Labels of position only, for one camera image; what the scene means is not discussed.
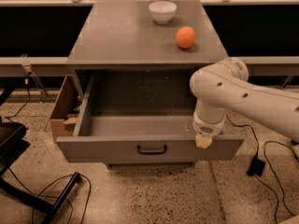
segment black chair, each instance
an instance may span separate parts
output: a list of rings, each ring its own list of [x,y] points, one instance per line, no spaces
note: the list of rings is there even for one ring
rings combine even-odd
[[[0,189],[45,213],[46,217],[42,223],[46,224],[52,221],[68,193],[81,177],[80,173],[75,172],[73,174],[55,204],[47,203],[28,192],[16,189],[3,180],[1,175],[30,146],[28,142],[22,140],[26,131],[26,127],[21,123],[0,122]]]

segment orange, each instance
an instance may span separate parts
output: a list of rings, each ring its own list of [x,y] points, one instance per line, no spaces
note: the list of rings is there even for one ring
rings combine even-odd
[[[177,31],[176,42],[179,48],[189,49],[196,40],[196,33],[190,26],[184,26]]]

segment power adapter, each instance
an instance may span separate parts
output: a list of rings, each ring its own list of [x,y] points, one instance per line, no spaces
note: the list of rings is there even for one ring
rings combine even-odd
[[[254,155],[254,157],[251,160],[251,164],[249,169],[247,170],[247,175],[258,175],[262,176],[263,174],[263,168],[264,168],[264,161],[261,161],[258,159],[258,155]]]

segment drawer handle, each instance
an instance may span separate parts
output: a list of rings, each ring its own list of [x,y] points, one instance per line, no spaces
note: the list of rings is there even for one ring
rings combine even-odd
[[[140,155],[163,155],[166,153],[166,151],[167,151],[167,146],[164,146],[163,151],[156,151],[156,152],[153,151],[145,152],[141,150],[141,146],[137,146],[137,152]]]

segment white robotic arm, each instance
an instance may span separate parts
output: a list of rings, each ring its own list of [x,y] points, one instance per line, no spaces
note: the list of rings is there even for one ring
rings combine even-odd
[[[237,58],[206,66],[192,75],[197,137],[211,139],[219,134],[226,112],[231,110],[299,142],[299,93],[252,85],[248,78],[248,68]]]

